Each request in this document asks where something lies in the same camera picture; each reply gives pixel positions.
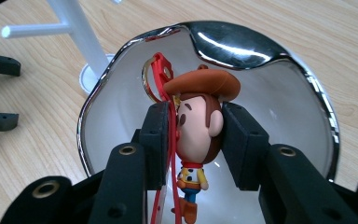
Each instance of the wood grain surface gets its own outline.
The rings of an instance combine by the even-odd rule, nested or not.
[[[181,21],[215,20],[254,29],[292,50],[320,79],[337,112],[341,154],[337,183],[358,182],[358,0],[80,1],[106,53],[129,39]],[[57,22],[46,1],[0,5],[9,24]],[[84,179],[76,146],[78,113],[87,95],[78,85],[85,64],[69,35],[4,39],[0,55],[22,64],[21,77],[0,75],[0,112],[19,126],[0,133],[0,218],[30,183],[46,175]]]

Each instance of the chrome bowl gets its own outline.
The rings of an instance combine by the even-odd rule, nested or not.
[[[269,142],[299,148],[323,176],[333,181],[338,126],[316,76],[293,53],[268,37],[221,21],[163,27],[136,36],[120,49],[79,116],[78,150],[88,176],[103,170],[112,148],[130,142],[135,129],[142,127],[153,102],[145,93],[141,73],[156,52],[162,52],[171,62],[175,76],[195,70],[201,63],[227,69],[241,82],[240,95],[233,103],[255,117],[269,133]],[[198,195],[198,223],[264,223],[257,192],[235,188],[221,153],[204,168],[210,188]],[[148,192],[148,197],[151,211],[154,192]],[[170,188],[165,207],[162,223],[173,223]]]

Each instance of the white lamp base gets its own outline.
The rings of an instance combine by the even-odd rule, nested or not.
[[[106,57],[107,60],[110,62],[115,57],[115,54],[106,54]],[[92,72],[91,68],[86,63],[86,65],[84,65],[83,69],[81,70],[79,76],[79,83],[81,89],[83,89],[86,94],[90,94],[99,79],[100,77],[96,77],[94,75],[94,72]]]

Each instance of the red strap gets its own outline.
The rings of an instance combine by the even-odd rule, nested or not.
[[[173,79],[173,71],[171,63],[168,62],[167,59],[162,55],[162,53],[158,52],[153,56],[156,60],[151,63],[153,76],[155,79],[155,83],[158,89],[159,96],[161,97],[161,101],[169,101],[170,102],[170,111],[169,111],[169,150],[168,150],[168,162],[166,171],[168,172],[168,168],[170,166],[171,160],[171,167],[172,167],[172,176],[176,176],[176,169],[175,169],[175,155],[176,155],[176,109],[174,105],[174,101],[171,96],[164,91],[163,85]],[[179,195],[176,186],[176,178],[172,178],[172,193],[173,193],[173,202],[174,206],[177,209],[180,209],[179,206]],[[163,186],[162,190],[157,190],[155,201],[153,204],[153,213],[151,217],[151,224],[156,224],[161,222],[162,212],[164,207],[164,200],[166,194],[166,186]],[[181,224],[182,217],[180,216],[180,212],[175,212],[175,223]]]

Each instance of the plastic toy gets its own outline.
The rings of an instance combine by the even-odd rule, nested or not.
[[[223,115],[220,103],[233,100],[241,89],[240,82],[225,70],[209,69],[185,73],[163,85],[169,95],[179,96],[177,109],[177,155],[182,170],[177,176],[177,187],[185,194],[179,199],[179,212],[186,223],[197,219],[196,195],[209,188],[202,169],[220,150]]]

